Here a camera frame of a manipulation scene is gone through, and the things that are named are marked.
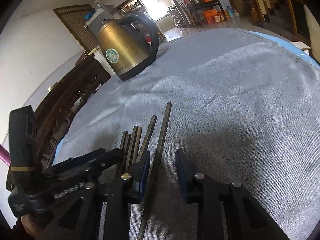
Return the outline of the person's left hand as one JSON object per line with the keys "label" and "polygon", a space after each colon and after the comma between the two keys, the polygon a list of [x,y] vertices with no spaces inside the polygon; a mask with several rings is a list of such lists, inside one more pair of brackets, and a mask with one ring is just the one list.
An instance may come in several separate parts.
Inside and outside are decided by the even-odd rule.
{"label": "person's left hand", "polygon": [[30,214],[23,215],[21,217],[22,225],[25,231],[33,238],[40,237],[43,233],[44,228],[38,224],[36,219]]}

